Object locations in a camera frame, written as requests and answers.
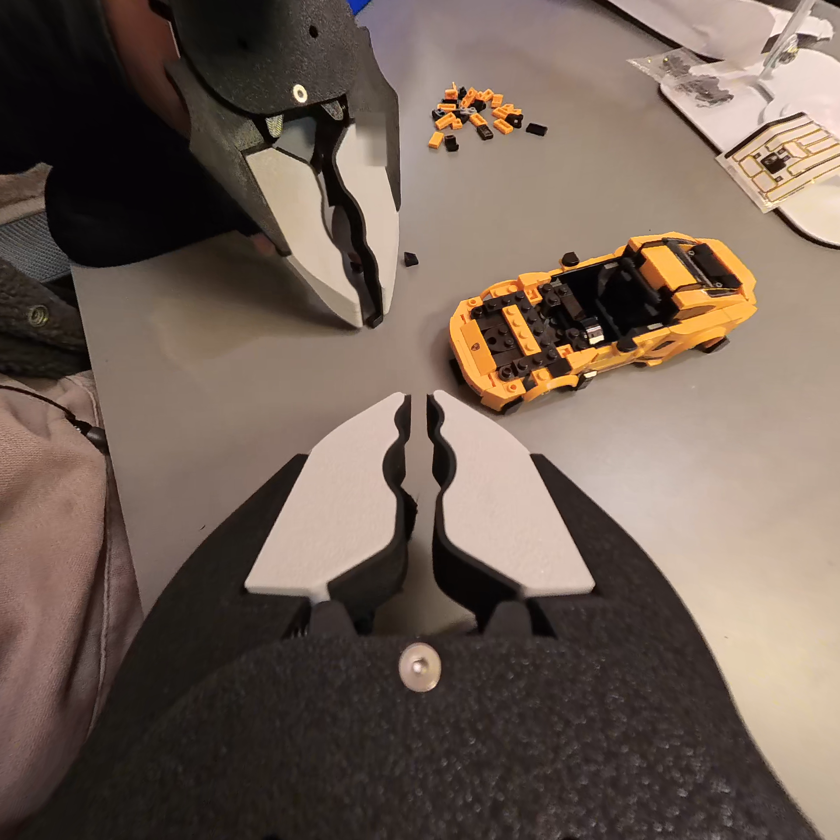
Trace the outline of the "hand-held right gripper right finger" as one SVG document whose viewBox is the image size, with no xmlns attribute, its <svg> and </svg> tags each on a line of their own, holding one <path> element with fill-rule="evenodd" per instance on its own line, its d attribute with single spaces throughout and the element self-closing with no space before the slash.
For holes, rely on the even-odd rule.
<svg viewBox="0 0 840 840">
<path fill-rule="evenodd" d="M 529 450 L 444 391 L 427 395 L 438 484 L 433 572 L 483 631 L 501 603 L 587 596 L 595 581 Z"/>
</svg>

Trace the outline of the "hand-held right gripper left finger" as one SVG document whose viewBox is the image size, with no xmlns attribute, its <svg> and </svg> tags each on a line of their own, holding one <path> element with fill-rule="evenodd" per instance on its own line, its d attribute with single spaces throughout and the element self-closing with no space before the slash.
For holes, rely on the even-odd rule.
<svg viewBox="0 0 840 840">
<path fill-rule="evenodd" d="M 411 418 L 411 396 L 395 392 L 314 446 L 245 579 L 249 594 L 338 602 L 360 634 L 373 632 L 407 573 Z"/>
</svg>

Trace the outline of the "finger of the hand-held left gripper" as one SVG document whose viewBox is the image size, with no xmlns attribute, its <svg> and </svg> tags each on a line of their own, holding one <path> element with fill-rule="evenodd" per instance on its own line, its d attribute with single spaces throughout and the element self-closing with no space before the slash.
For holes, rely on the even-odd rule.
<svg viewBox="0 0 840 840">
<path fill-rule="evenodd" d="M 359 120 L 343 127 L 327 156 L 327 195 L 329 204 L 346 217 L 339 225 L 340 249 L 364 268 L 361 274 L 350 272 L 363 321 L 375 312 L 385 317 L 392 303 L 400 235 L 383 121 Z"/>
<path fill-rule="evenodd" d="M 360 296 L 328 234 L 323 193 L 313 168 L 274 148 L 248 154 L 245 159 L 287 242 L 290 266 L 336 316 L 362 328 Z"/>
</svg>

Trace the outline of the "pile of lego pieces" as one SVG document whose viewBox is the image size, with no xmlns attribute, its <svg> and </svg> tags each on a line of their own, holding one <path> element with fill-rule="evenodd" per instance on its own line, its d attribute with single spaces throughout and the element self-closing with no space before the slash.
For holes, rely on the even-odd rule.
<svg viewBox="0 0 840 840">
<path fill-rule="evenodd" d="M 430 118 L 434 131 L 427 142 L 428 149 L 444 149 L 452 154 L 459 150 L 462 140 L 459 133 L 467 129 L 472 129 L 481 142 L 519 131 L 543 138 L 549 131 L 543 123 L 526 121 L 523 111 L 501 92 L 456 83 L 444 90 L 433 106 Z"/>
</svg>

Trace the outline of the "orange lego car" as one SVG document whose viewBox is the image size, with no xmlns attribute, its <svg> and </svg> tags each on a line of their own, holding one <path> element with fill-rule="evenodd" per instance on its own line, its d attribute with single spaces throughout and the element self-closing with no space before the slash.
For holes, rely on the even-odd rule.
<svg viewBox="0 0 840 840">
<path fill-rule="evenodd" d="M 449 366 L 494 413 L 597 375 L 655 368 L 713 353 L 757 311 L 756 279 L 720 240 L 670 232 L 630 238 L 616 251 L 499 281 L 462 300 L 448 325 Z M 502 309 L 517 305 L 541 352 L 523 355 Z"/>
</svg>

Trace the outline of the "person's left forearm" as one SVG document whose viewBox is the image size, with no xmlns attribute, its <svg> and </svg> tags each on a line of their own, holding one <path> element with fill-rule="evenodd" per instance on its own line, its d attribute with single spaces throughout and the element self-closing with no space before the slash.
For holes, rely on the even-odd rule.
<svg viewBox="0 0 840 840">
<path fill-rule="evenodd" d="M 123 266 L 259 228 L 189 150 L 146 1 L 1 2 L 1 172 L 50 167 L 50 232 L 80 266 Z"/>
</svg>

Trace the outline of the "black mesh fabric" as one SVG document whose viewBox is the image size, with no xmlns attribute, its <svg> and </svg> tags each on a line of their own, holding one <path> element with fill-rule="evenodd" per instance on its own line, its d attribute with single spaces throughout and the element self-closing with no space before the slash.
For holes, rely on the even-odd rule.
<svg viewBox="0 0 840 840">
<path fill-rule="evenodd" d="M 47 164 L 1 176 L 1 258 L 28 277 L 50 282 L 70 274 L 46 215 Z"/>
</svg>

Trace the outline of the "clear bag of grey parts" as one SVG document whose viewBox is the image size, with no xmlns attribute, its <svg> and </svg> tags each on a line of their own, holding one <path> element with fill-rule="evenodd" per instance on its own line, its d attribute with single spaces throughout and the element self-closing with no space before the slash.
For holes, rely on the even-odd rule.
<svg viewBox="0 0 840 840">
<path fill-rule="evenodd" d="M 715 108 L 734 99 L 719 76 L 709 72 L 710 65 L 689 49 L 631 58 L 627 63 L 656 80 L 662 89 L 686 97 L 698 107 Z"/>
</svg>

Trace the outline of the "white paper bag pile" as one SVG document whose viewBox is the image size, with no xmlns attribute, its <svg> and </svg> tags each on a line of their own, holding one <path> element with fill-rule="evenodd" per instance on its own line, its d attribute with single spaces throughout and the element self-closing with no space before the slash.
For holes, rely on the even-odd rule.
<svg viewBox="0 0 840 840">
<path fill-rule="evenodd" d="M 798 2 L 604 1 L 661 42 L 743 66 L 763 60 Z"/>
</svg>

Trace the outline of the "sticker sheet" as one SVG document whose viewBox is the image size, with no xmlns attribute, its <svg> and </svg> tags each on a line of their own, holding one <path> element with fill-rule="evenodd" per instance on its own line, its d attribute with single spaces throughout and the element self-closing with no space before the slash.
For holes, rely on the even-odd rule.
<svg viewBox="0 0 840 840">
<path fill-rule="evenodd" d="M 839 139 L 805 112 L 760 125 L 717 157 L 764 214 L 839 171 Z"/>
</svg>

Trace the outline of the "black wired earbud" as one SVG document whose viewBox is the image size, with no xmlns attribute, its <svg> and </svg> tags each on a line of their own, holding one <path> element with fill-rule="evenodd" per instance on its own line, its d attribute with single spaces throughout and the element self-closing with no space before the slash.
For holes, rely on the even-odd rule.
<svg viewBox="0 0 840 840">
<path fill-rule="evenodd" d="M 68 423 L 73 426 L 80 435 L 82 435 L 89 443 L 91 443 L 94 448 L 96 448 L 100 453 L 105 456 L 110 456 L 109 451 L 109 443 L 107 440 L 107 435 L 103 428 L 99 426 L 92 425 L 87 421 L 79 419 L 69 408 L 63 406 L 48 397 L 39 394 L 37 392 L 26 390 L 22 387 L 17 387 L 13 385 L 1 385 L 2 391 L 7 392 L 14 392 L 17 394 L 29 396 L 33 399 L 36 399 L 42 403 L 45 403 L 49 406 L 54 407 L 55 409 L 59 410 L 68 421 Z"/>
</svg>

